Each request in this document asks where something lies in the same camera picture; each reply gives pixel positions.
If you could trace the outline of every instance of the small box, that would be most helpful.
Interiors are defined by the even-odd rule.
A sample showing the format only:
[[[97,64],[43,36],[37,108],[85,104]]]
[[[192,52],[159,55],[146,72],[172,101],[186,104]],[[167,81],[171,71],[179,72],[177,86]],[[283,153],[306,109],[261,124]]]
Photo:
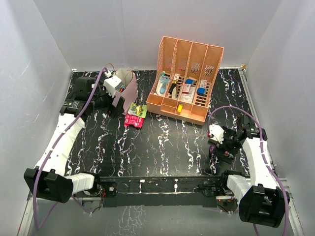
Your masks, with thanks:
[[[178,79],[179,79],[179,74],[175,74],[173,81],[178,81]]]
[[[186,79],[185,84],[193,85],[195,83],[195,80],[193,79]]]
[[[206,80],[201,80],[200,82],[200,88],[206,88],[207,87],[207,81]]]
[[[182,93],[189,93],[190,86],[191,85],[189,85],[189,84],[184,84]]]
[[[205,96],[206,95],[206,89],[205,88],[198,88],[197,89],[197,94],[199,96]]]
[[[116,89],[121,85],[122,80],[118,78],[116,75],[113,77],[104,80],[104,87],[106,88],[106,92],[112,96],[115,97]]]

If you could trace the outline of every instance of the white wall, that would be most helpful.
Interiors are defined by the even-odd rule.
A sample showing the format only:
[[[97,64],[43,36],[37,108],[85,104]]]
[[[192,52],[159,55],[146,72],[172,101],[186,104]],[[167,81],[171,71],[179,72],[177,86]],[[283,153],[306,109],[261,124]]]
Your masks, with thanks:
[[[247,78],[277,171],[286,177],[305,235],[314,235],[315,2],[282,1]]]
[[[26,206],[27,167],[58,121],[70,68],[32,0],[0,0],[0,235],[16,235]]]
[[[71,68],[156,69],[165,36],[225,47],[247,64],[280,0],[34,0]]]

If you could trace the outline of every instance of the label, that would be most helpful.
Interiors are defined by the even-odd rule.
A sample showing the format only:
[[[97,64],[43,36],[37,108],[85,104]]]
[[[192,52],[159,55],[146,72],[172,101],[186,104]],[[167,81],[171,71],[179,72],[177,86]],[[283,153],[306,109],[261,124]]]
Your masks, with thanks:
[[[196,90],[196,87],[191,87],[189,90],[189,93],[183,93],[181,97],[181,101],[192,103],[195,90]]]
[[[72,107],[78,108],[78,105],[79,105],[79,104],[80,104],[79,101],[74,101],[74,102],[72,103]]]
[[[207,88],[207,81],[206,81],[206,80],[201,80],[201,82],[200,82],[200,88],[204,88],[204,89]]]
[[[128,114],[145,118],[147,114],[147,105],[137,106],[135,103],[132,102],[128,110]]]
[[[179,79],[179,74],[175,74],[173,80],[178,81],[178,79]]]
[[[127,114],[124,122],[124,126],[127,127],[129,125],[133,125],[136,128],[141,128],[143,125],[143,118],[132,116]]]
[[[182,93],[189,93],[189,89],[190,89],[190,85],[189,84],[184,84]]]

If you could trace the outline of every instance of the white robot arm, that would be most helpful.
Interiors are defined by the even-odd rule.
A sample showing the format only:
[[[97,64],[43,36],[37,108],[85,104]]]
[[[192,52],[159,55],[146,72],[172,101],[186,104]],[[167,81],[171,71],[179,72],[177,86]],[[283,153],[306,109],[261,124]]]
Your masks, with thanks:
[[[259,129],[248,116],[239,117],[237,123],[237,131],[219,125],[209,126],[209,142],[215,144],[214,148],[210,148],[209,156],[214,155],[231,163],[239,149],[243,148],[251,182],[248,184],[240,172],[226,170],[221,176],[221,187],[232,191],[237,198],[242,221],[278,227],[285,213],[284,198],[289,202],[289,194],[286,192],[284,196],[278,182],[268,170],[271,170],[271,165],[267,135],[262,129],[261,141]]]
[[[37,197],[65,203],[75,193],[96,188],[94,175],[79,173],[64,177],[64,168],[74,141],[93,109],[103,109],[113,118],[124,112],[125,99],[123,97],[120,97],[116,106],[112,105],[116,89],[112,88],[112,81],[117,82],[120,79],[111,72],[105,75],[111,78],[101,81],[98,78],[99,85],[95,88],[95,78],[80,77],[76,80],[73,92],[67,97],[60,111],[56,130],[46,151],[34,169],[25,171],[24,179],[33,193],[39,168],[44,165],[38,181]],[[49,152],[51,152],[49,159],[44,164]]]

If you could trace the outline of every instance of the black marble surface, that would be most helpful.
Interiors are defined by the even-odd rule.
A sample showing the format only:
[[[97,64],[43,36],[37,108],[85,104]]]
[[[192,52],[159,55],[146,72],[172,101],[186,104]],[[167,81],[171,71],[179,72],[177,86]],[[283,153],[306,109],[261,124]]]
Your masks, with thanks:
[[[156,71],[135,71],[139,105],[146,104],[156,78]],[[97,77],[98,72],[74,72],[73,82],[80,76]],[[237,69],[220,69],[212,91],[209,112],[224,105],[233,105],[250,112]],[[212,123],[236,127],[241,113],[225,109],[218,111]],[[143,127],[124,127],[125,116],[111,119],[95,111],[78,135],[70,153],[67,175],[83,171],[102,176],[194,176],[220,175],[224,170],[241,171],[249,175],[245,154],[240,150],[233,163],[227,164],[208,156],[207,125],[147,113]]]

